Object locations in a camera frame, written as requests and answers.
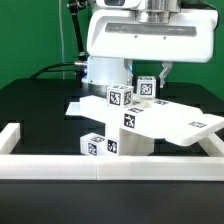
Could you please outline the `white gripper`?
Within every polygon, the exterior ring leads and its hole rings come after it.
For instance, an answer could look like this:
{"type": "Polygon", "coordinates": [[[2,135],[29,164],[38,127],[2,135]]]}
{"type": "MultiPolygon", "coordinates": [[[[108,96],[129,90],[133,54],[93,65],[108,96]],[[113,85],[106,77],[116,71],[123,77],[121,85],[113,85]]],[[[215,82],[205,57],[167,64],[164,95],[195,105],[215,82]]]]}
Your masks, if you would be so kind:
{"type": "Polygon", "coordinates": [[[172,62],[206,63],[213,55],[215,10],[183,9],[166,24],[139,23],[129,10],[99,10],[88,30],[87,51],[95,57],[123,58],[126,84],[133,80],[131,60],[162,63],[160,87],[172,70],[172,62]]]}

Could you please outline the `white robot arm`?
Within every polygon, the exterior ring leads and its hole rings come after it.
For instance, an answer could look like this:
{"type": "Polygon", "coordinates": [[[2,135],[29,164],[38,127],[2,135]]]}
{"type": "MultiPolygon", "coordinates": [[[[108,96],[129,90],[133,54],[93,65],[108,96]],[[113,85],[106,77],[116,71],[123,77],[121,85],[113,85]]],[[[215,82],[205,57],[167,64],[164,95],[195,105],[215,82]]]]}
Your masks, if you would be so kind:
{"type": "Polygon", "coordinates": [[[88,0],[87,77],[94,87],[130,84],[132,62],[159,61],[165,78],[174,62],[206,63],[220,15],[203,1],[88,0]]]}

